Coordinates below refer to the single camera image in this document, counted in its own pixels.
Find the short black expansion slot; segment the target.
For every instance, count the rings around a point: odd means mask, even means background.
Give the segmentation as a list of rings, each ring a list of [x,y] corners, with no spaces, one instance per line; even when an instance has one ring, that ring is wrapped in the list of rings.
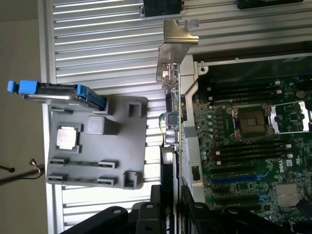
[[[221,185],[213,188],[213,192],[216,194],[228,194],[234,190],[233,186],[230,185]]]

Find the blue expansion slot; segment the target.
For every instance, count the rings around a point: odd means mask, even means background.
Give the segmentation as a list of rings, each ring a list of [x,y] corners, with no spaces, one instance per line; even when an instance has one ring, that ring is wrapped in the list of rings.
[[[244,182],[244,181],[257,181],[257,175],[239,175],[239,176],[231,176],[231,177],[219,177],[212,178],[211,183],[213,184],[227,184],[227,183],[236,183],[236,182]]]

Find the grey plastic parts rack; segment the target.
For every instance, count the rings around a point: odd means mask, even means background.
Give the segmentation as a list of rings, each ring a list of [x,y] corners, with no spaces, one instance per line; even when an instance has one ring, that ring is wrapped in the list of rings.
[[[147,106],[145,97],[111,96],[105,112],[53,112],[46,181],[73,186],[141,188]],[[78,151],[56,149],[59,126],[79,127]]]

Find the black RAM slot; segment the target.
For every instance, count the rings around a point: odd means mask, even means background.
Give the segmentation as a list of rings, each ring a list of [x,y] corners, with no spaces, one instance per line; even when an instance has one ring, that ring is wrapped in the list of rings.
[[[256,83],[256,84],[235,84],[235,85],[230,85],[230,86],[224,86],[224,85],[219,85],[219,86],[212,86],[212,87],[208,87],[208,90],[211,90],[211,88],[213,89],[226,89],[227,87],[263,87],[263,86],[274,86],[274,85],[281,85],[280,81],[275,81],[275,82],[271,82],[271,83]]]
[[[238,147],[238,148],[230,148],[230,149],[221,149],[215,152],[216,156],[225,156],[225,155],[234,155],[236,153],[262,153],[271,150],[286,150],[291,149],[291,144],[286,145],[273,145],[273,146],[255,146],[255,147]]]
[[[245,156],[238,158],[224,158],[216,161],[216,165],[226,165],[226,164],[237,164],[241,162],[253,162],[265,159],[275,159],[275,158],[293,158],[293,154],[284,154],[284,155],[259,155],[259,156]]]
[[[273,147],[273,146],[286,146],[291,144],[290,141],[285,140],[273,140],[273,141],[255,141],[249,143],[238,143],[238,144],[231,144],[231,145],[224,145],[217,148],[217,151],[231,151],[234,149],[249,149],[249,148],[256,148],[256,147]]]
[[[218,155],[216,156],[217,161],[221,162],[235,162],[235,161],[245,161],[245,160],[258,160],[258,159],[268,159],[268,158],[280,158],[291,155],[291,151],[272,151],[272,152],[258,152],[258,153],[236,153],[233,155]]]
[[[249,103],[249,102],[260,102],[266,100],[273,100],[277,98],[281,98],[282,95],[268,95],[268,96],[254,96],[254,97],[242,97],[242,98],[232,98],[232,99],[222,99],[222,100],[213,100],[211,104],[213,105],[221,105],[227,103]]]
[[[232,94],[242,94],[242,93],[252,93],[252,92],[260,92],[260,91],[274,91],[280,89],[281,86],[263,86],[263,87],[227,87],[226,89],[213,89],[208,90],[208,93],[211,96],[217,95],[232,95]]]
[[[234,98],[248,98],[252,96],[257,96],[257,95],[264,95],[264,94],[281,94],[282,90],[274,90],[274,91],[256,91],[252,93],[236,93],[236,94],[216,94],[208,97],[208,100],[217,100],[217,99],[234,99]]]

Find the green Dell motherboard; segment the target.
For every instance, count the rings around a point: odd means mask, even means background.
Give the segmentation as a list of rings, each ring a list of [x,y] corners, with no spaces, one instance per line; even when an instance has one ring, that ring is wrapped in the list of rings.
[[[212,86],[230,86],[235,84],[256,84],[281,82],[282,97],[260,102],[249,103],[227,103],[221,105],[211,104],[208,100],[210,94],[208,87]],[[306,97],[300,99],[296,97],[296,91],[303,90]],[[220,212],[225,206],[229,205],[262,205],[261,211],[252,211],[272,222],[282,223],[293,222],[312,222],[312,133],[299,134],[274,134],[269,137],[256,140],[233,140],[230,138],[234,132],[232,116],[227,110],[237,105],[266,103],[276,105],[294,101],[305,101],[312,107],[312,75],[297,75],[282,78],[258,78],[246,79],[242,81],[227,80],[219,81],[215,78],[200,78],[198,81],[198,90],[193,96],[193,112],[195,119],[195,128],[198,136],[199,158],[204,201],[208,206]],[[215,152],[217,148],[224,145],[249,143],[255,141],[290,141],[292,148],[285,151],[291,151],[293,158],[275,158],[265,159],[253,162],[241,162],[237,164],[226,164],[220,166],[252,165],[256,169],[252,171],[212,174],[211,168],[216,165]],[[257,175],[257,181],[244,181],[227,184],[213,184],[212,178]],[[297,184],[301,194],[301,200],[294,207],[281,208],[277,203],[275,186],[278,184]],[[221,185],[233,186],[234,190],[228,194],[216,194],[213,188]],[[258,201],[246,201],[232,204],[218,204],[214,202],[214,196],[233,196],[233,195],[259,195]]]

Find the open grey PC case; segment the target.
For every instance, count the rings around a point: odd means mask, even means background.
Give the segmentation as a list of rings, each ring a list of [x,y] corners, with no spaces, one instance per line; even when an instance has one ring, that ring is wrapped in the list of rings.
[[[198,136],[195,128],[192,101],[195,92],[198,90],[199,79],[215,78],[219,81],[242,81],[246,79],[254,80],[258,78],[282,78],[297,75],[312,75],[312,52],[296,52],[288,55],[264,56],[259,58],[236,57],[210,60],[198,56],[195,58],[194,67],[194,82],[185,95],[187,117],[184,121],[183,127],[185,139],[183,151],[188,159],[188,184],[193,194],[193,198],[195,202],[202,202],[208,205],[204,201],[203,182],[193,182],[191,172],[191,166],[200,164]],[[312,234],[312,222],[301,221],[296,223],[293,221],[287,221],[275,224],[286,227],[295,232],[295,234]]]

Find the silver chipset heatsink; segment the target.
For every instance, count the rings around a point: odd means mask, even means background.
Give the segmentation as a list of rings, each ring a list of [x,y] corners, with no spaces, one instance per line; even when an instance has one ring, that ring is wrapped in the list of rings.
[[[301,200],[297,184],[278,184],[275,186],[275,193],[281,208],[294,207]]]

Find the CPU socket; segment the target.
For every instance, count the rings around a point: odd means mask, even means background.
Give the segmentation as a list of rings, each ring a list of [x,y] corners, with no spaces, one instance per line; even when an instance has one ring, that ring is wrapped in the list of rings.
[[[233,140],[256,140],[275,134],[271,121],[272,106],[266,103],[237,105],[229,108],[234,132]]]

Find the silver CPU chip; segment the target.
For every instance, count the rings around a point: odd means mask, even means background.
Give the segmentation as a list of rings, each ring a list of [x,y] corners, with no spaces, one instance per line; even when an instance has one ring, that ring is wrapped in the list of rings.
[[[59,126],[57,129],[56,149],[78,151],[79,127]]]

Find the metal rod with clamp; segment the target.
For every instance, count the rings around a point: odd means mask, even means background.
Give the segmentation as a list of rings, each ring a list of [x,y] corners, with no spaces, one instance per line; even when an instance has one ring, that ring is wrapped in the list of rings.
[[[33,158],[30,160],[29,165],[33,167],[29,171],[0,178],[0,186],[13,183],[19,180],[35,180],[44,175],[45,173],[44,164],[38,163],[38,161],[35,158]]]

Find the metal socket cover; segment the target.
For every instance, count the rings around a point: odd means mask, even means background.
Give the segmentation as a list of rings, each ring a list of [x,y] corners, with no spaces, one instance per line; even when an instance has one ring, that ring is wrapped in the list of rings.
[[[269,117],[276,135],[312,133],[312,107],[305,101],[272,105]]]

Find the hard disk with blue rails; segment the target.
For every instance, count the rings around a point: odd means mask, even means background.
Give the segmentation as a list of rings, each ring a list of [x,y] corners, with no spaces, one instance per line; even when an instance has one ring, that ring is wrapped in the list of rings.
[[[108,100],[81,84],[51,84],[35,80],[9,81],[7,91],[47,104],[53,112],[105,112]]]

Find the black mounting block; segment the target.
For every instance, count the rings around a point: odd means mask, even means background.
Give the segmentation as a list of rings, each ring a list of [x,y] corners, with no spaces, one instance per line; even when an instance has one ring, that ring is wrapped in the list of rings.
[[[253,9],[285,4],[301,3],[304,0],[236,0],[238,9]]]
[[[179,14],[184,6],[183,0],[143,0],[143,15],[156,17]]]

